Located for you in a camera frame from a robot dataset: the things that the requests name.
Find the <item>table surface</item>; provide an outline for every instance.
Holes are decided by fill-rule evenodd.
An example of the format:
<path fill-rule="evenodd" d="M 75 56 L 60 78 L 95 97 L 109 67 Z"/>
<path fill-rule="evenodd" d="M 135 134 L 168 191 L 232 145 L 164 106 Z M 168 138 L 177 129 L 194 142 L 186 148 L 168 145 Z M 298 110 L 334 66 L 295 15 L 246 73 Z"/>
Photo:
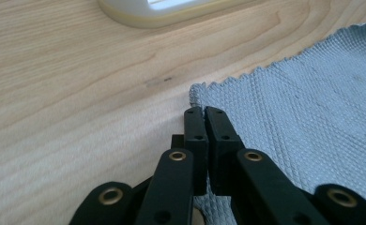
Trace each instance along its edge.
<path fill-rule="evenodd" d="M 95 0 L 0 1 L 0 224 L 67 224 L 96 186 L 135 186 L 221 82 L 366 23 L 366 1 L 260 0 L 159 29 Z"/>

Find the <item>textured fabric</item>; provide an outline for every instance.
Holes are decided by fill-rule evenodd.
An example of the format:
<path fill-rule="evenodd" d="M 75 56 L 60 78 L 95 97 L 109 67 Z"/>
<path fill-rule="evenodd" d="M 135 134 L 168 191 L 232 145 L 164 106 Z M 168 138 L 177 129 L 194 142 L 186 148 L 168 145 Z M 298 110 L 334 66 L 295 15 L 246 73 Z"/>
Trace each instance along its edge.
<path fill-rule="evenodd" d="M 191 104 L 225 110 L 248 148 L 267 153 L 311 193 L 339 184 L 366 199 L 366 24 L 240 79 L 195 84 Z M 227 197 L 195 205 L 207 224 L 236 224 Z"/>

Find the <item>light blue towel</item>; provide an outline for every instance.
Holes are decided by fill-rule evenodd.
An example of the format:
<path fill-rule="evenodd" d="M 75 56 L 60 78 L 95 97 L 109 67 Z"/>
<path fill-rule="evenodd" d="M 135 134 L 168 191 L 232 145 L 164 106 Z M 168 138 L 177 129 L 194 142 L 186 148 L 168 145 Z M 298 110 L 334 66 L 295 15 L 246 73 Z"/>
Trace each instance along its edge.
<path fill-rule="evenodd" d="M 195 84 L 190 97 L 225 110 L 245 146 L 267 153 L 299 188 L 339 184 L 366 199 L 366 24 L 240 79 Z M 194 202 L 207 224 L 236 224 L 229 198 Z"/>

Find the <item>white object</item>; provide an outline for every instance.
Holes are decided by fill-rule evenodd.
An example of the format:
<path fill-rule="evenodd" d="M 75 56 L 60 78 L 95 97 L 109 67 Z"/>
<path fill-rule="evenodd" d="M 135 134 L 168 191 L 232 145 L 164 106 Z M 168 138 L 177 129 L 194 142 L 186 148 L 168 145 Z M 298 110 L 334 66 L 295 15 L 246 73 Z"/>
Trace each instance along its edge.
<path fill-rule="evenodd" d="M 156 28 L 254 0 L 98 0 L 114 20 L 142 28 Z"/>

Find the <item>wood grain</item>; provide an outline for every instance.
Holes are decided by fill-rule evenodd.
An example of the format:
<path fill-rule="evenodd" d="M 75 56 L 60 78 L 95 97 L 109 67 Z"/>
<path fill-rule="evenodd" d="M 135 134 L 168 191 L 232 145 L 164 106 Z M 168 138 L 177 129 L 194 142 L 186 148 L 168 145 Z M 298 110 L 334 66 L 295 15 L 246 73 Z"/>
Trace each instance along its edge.
<path fill-rule="evenodd" d="M 96 186 L 137 185 L 183 132 L 191 84 L 353 23 L 366 23 L 366 1 L 258 1 L 153 30 L 95 0 L 0 1 L 0 224 L 67 224 Z"/>

